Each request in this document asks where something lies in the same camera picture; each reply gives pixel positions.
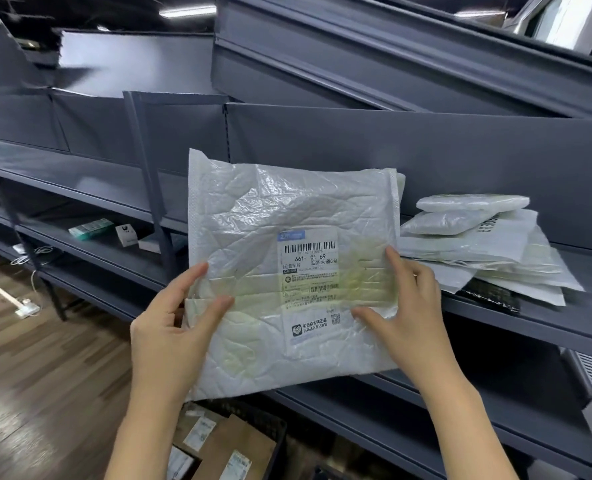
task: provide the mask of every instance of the brown cardboard box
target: brown cardboard box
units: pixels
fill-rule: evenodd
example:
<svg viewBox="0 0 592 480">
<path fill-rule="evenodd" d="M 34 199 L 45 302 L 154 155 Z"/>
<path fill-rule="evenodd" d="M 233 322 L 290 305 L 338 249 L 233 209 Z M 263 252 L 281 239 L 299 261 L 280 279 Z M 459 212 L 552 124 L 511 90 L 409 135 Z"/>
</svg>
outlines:
<svg viewBox="0 0 592 480">
<path fill-rule="evenodd" d="M 195 458 L 203 458 L 203 450 L 204 444 L 200 448 L 200 450 L 196 451 L 195 449 L 191 448 L 189 445 L 185 444 L 184 441 L 188 436 L 189 432 L 195 427 L 196 423 L 202 418 L 205 417 L 210 419 L 216 423 L 216 426 L 209 434 L 209 436 L 213 435 L 214 432 L 218 429 L 219 424 L 221 421 L 225 420 L 223 416 L 216 414 L 208 409 L 205 409 L 202 406 L 194 403 L 187 403 L 183 405 L 183 408 L 180 411 L 178 416 L 178 423 L 176 424 L 176 430 L 174 432 L 174 440 L 173 444 L 175 447 L 179 448 L 180 450 L 189 453 Z"/>
<path fill-rule="evenodd" d="M 192 480 L 219 480 L 226 468 L 227 480 L 262 480 L 275 448 L 275 441 L 231 415 L 221 421 L 205 440 L 201 448 L 202 462 Z M 232 468 L 228 464 L 235 451 L 238 453 L 233 461 L 241 462 L 242 458 L 244 467 Z"/>
</svg>

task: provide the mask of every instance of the person's right hand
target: person's right hand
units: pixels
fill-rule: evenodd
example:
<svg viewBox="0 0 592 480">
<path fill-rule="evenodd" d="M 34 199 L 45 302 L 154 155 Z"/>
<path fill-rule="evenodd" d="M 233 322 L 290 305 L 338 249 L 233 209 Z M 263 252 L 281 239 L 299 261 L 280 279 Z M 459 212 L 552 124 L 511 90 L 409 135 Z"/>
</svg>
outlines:
<svg viewBox="0 0 592 480">
<path fill-rule="evenodd" d="M 421 393 L 438 387 L 449 374 L 460 376 L 441 311 L 441 290 L 434 272 L 417 261 L 401 259 L 389 246 L 396 275 L 398 313 L 385 320 L 368 307 L 352 309 L 383 341 L 394 362 Z"/>
</svg>

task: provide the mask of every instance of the barcode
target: barcode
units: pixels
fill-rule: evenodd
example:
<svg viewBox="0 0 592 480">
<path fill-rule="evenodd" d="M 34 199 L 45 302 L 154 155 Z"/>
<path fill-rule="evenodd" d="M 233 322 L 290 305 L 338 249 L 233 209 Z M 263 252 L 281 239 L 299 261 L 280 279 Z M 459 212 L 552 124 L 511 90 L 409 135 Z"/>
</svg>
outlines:
<svg viewBox="0 0 592 480">
<path fill-rule="evenodd" d="M 336 249 L 335 241 L 301 242 L 300 244 L 289 244 L 285 246 L 285 254 L 312 251 L 328 251 L 333 249 Z"/>
<path fill-rule="evenodd" d="M 338 288 L 338 284 L 333 284 L 333 285 L 321 285 L 321 286 L 312 286 L 311 287 L 311 292 L 312 293 L 316 293 L 318 291 L 327 291 L 327 290 L 333 290 Z"/>
</svg>

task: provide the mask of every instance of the fluorescent light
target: fluorescent light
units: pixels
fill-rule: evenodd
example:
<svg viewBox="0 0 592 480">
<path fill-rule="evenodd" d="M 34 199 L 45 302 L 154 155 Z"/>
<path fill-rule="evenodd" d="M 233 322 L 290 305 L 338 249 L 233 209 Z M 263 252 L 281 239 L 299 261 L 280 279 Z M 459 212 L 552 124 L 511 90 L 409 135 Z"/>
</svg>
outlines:
<svg viewBox="0 0 592 480">
<path fill-rule="evenodd" d="M 216 15 L 216 5 L 188 6 L 158 12 L 164 18 L 180 18 L 184 16 Z"/>
<path fill-rule="evenodd" d="M 506 14 L 507 12 L 503 10 L 461 10 L 455 15 L 458 18 L 478 18 L 483 16 L 499 16 Z"/>
</svg>

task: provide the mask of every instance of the person's left hand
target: person's left hand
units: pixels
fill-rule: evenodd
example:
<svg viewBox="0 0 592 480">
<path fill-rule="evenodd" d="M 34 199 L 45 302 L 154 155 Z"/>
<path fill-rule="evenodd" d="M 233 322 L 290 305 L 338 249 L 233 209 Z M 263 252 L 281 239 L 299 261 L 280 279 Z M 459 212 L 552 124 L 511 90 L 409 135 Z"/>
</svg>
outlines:
<svg viewBox="0 0 592 480">
<path fill-rule="evenodd" d="M 174 326 L 189 287 L 207 272 L 207 263 L 192 266 L 160 291 L 130 327 L 132 395 L 130 402 L 178 407 L 200 375 L 207 348 L 221 318 L 234 303 L 230 296 L 213 300 L 191 330 Z"/>
</svg>

